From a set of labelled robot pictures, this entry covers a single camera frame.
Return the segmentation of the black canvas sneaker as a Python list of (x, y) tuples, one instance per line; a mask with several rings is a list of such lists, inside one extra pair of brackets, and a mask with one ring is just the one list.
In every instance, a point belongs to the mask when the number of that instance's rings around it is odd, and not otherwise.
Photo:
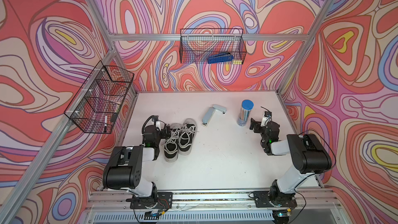
[(194, 119), (187, 118), (183, 122), (178, 140), (178, 152), (180, 155), (187, 156), (191, 153), (197, 130), (197, 123)]
[(180, 138), (182, 124), (172, 123), (170, 125), (171, 136), (164, 143), (164, 157), (166, 162), (175, 162), (178, 159), (178, 141)]

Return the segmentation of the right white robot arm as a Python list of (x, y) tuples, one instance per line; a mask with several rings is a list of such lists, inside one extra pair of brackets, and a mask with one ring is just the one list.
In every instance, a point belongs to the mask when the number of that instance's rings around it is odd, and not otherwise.
[(292, 166), (272, 183), (268, 193), (271, 201), (293, 198), (297, 186), (332, 168), (332, 158), (314, 134), (288, 134), (286, 139), (280, 140), (279, 124), (254, 119), (250, 120), (249, 128), (261, 135), (260, 145), (268, 156), (291, 157)]

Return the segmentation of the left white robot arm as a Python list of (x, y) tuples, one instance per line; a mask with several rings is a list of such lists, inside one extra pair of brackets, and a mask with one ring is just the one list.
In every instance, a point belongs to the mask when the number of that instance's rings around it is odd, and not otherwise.
[(170, 126), (162, 129), (156, 125), (144, 127), (143, 143), (136, 146), (117, 146), (103, 172), (105, 189), (126, 190), (138, 198), (158, 197), (155, 183), (143, 178), (144, 162), (156, 161), (160, 153), (160, 142), (171, 136)]

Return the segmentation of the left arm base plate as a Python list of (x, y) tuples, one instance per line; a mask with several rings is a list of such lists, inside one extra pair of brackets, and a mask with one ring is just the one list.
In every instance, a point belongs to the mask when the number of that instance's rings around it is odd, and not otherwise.
[(150, 197), (139, 198), (133, 195), (132, 198), (126, 199), (130, 204), (130, 209), (163, 209), (167, 210), (172, 207), (173, 193), (170, 191), (153, 193)]

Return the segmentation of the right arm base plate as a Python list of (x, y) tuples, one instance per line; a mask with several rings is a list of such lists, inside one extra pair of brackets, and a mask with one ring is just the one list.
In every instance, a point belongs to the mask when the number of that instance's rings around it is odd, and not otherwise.
[(253, 191), (248, 197), (255, 201), (257, 208), (291, 208), (297, 207), (295, 194), (272, 193), (269, 191)]

